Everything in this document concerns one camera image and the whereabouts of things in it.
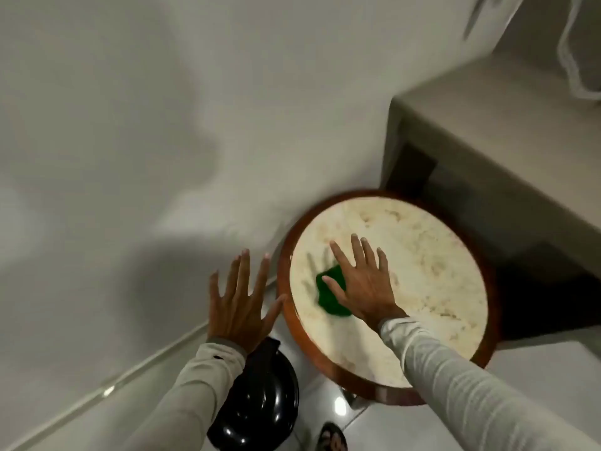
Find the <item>green cleaning cloth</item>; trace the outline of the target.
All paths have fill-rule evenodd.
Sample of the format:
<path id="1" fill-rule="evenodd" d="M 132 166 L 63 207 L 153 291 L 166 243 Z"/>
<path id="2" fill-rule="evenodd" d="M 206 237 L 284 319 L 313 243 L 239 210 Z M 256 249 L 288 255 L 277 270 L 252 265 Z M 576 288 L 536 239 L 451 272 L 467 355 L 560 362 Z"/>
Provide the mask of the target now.
<path id="1" fill-rule="evenodd" d="M 324 282 L 323 277 L 332 278 L 340 286 L 342 291 L 345 292 L 347 289 L 346 280 L 344 279 L 340 265 L 334 265 L 326 271 L 317 274 L 316 286 L 318 290 L 318 304 L 324 311 L 327 312 L 327 314 L 338 317 L 351 316 L 352 312 L 338 302 L 335 294 Z"/>

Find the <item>person's right forearm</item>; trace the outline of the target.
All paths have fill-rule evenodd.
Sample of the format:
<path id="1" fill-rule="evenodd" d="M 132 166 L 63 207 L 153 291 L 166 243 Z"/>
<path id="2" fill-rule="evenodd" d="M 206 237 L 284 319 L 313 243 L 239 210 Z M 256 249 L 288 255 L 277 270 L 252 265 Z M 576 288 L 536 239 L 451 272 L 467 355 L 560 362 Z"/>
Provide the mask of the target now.
<path id="1" fill-rule="evenodd" d="M 465 451 L 601 451 L 601 444 L 443 344 L 413 318 L 379 323 L 405 378 Z"/>

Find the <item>black sandal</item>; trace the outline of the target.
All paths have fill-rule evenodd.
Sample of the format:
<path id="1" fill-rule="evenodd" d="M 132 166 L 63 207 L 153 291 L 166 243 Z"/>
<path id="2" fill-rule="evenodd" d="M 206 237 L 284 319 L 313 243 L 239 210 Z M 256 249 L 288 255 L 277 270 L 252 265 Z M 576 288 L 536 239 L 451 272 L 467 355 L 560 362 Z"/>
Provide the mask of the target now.
<path id="1" fill-rule="evenodd" d="M 349 451 L 343 431 L 333 422 L 322 425 L 314 451 Z"/>

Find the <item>round marble-top wooden table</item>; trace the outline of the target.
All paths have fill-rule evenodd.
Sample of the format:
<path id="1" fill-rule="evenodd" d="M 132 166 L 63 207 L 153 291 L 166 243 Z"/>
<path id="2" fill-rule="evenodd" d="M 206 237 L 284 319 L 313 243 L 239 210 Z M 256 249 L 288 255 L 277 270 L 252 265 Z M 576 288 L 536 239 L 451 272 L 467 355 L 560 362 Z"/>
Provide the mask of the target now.
<path id="1" fill-rule="evenodd" d="M 352 233 L 386 253 L 399 306 L 443 343 L 485 368 L 499 340 L 500 306 L 492 269 L 434 211 L 392 192 L 368 189 L 314 205 L 282 245 L 276 293 L 289 297 L 284 318 L 311 363 L 349 396 L 404 407 L 424 404 L 376 333 L 357 318 L 333 317 L 317 304 L 316 276 L 335 265 L 329 242 L 335 240 L 352 260 Z"/>

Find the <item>person's right hand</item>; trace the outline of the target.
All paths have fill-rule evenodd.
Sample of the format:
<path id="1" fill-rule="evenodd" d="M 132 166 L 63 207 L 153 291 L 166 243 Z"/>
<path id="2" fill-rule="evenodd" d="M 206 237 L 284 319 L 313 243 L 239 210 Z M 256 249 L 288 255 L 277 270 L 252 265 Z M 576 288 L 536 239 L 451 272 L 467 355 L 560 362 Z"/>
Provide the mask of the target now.
<path id="1" fill-rule="evenodd" d="M 376 250 L 381 248 L 374 251 L 368 242 L 368 249 L 365 250 L 368 255 L 368 273 L 361 274 L 355 270 L 355 264 L 351 264 L 335 241 L 330 241 L 329 246 L 346 280 L 346 296 L 349 301 L 346 308 L 352 315 L 363 320 L 376 333 L 380 332 L 385 321 L 408 317 L 395 302 L 391 281 L 381 283 L 378 279 Z"/>

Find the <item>person's left forearm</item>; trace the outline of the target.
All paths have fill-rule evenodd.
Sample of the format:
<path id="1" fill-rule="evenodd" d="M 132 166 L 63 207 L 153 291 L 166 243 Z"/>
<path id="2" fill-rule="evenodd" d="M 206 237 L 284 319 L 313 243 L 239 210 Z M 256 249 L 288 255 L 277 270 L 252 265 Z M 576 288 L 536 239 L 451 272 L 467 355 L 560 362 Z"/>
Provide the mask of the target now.
<path id="1" fill-rule="evenodd" d="M 247 356 L 240 345 L 221 337 L 202 343 L 120 451 L 201 451 Z"/>

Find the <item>grey bench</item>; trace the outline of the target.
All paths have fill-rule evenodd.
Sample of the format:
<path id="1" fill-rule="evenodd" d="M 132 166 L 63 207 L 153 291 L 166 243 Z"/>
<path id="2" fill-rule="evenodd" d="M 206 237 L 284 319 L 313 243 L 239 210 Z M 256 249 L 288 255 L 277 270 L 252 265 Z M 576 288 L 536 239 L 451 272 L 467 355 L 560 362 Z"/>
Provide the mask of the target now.
<path id="1" fill-rule="evenodd" d="M 508 56 L 472 61 L 392 98 L 381 184 L 402 149 L 491 194 L 573 262 L 601 278 L 601 104 Z"/>

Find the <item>person's left hand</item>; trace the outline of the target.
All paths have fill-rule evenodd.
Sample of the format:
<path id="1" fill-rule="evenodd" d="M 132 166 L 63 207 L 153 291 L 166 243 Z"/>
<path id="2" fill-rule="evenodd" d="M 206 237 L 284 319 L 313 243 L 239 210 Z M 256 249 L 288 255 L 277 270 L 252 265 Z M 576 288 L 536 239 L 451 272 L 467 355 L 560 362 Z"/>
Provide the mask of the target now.
<path id="1" fill-rule="evenodd" d="M 261 259 L 252 292 L 248 290 L 248 298 L 237 302 L 236 286 L 240 256 L 241 254 L 231 262 L 225 291 L 223 294 L 220 293 L 220 314 L 217 320 L 208 320 L 207 337 L 229 341 L 241 347 L 246 354 L 250 354 L 269 335 L 262 334 L 260 327 L 261 319 L 264 317 L 261 311 L 265 299 L 271 256 L 266 254 Z"/>

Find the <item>white lace cloth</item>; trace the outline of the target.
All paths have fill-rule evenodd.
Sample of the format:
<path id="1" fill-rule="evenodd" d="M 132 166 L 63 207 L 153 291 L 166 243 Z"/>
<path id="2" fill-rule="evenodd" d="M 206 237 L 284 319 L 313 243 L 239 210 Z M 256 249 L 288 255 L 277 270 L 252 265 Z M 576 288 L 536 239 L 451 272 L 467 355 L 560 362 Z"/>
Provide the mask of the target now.
<path id="1" fill-rule="evenodd" d="M 601 101 L 601 90 L 592 91 L 585 87 L 581 80 L 581 70 L 572 53 L 569 37 L 576 22 L 583 0 L 570 0 L 566 24 L 557 44 L 557 58 L 567 78 L 570 94 L 580 100 Z"/>

